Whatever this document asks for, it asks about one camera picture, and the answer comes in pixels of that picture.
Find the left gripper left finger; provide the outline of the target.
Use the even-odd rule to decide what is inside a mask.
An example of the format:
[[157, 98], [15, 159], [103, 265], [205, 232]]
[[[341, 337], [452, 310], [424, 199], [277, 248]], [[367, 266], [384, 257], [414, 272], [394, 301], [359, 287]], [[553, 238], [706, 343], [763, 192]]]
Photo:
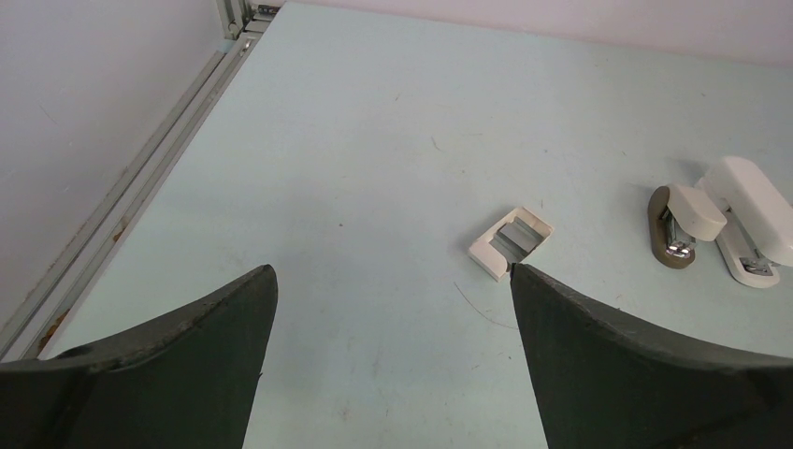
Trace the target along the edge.
[[1, 367], [5, 448], [239, 448], [278, 304], [260, 266], [54, 358]]

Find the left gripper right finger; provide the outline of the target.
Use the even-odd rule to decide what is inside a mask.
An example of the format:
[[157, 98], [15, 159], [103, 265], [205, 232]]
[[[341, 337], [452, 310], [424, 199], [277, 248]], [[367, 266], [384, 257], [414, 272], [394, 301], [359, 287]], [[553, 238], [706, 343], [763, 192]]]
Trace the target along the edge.
[[698, 340], [529, 265], [512, 301], [551, 448], [788, 448], [792, 362]]

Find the small grey stapler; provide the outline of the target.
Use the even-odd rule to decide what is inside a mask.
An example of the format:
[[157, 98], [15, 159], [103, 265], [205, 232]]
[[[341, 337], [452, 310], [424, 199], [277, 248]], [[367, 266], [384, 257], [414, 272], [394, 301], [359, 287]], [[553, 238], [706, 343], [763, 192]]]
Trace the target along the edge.
[[652, 253], [672, 269], [688, 268], [696, 260], [697, 244], [714, 241], [727, 224], [704, 191], [675, 183], [655, 189], [647, 217]]

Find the white stapler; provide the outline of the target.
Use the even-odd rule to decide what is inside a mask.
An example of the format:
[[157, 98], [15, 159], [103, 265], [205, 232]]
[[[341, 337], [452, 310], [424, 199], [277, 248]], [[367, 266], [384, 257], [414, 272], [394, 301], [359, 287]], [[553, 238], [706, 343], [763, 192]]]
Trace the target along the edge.
[[765, 289], [792, 265], [792, 206], [754, 162], [725, 156], [698, 180], [726, 217], [715, 241], [732, 278]]

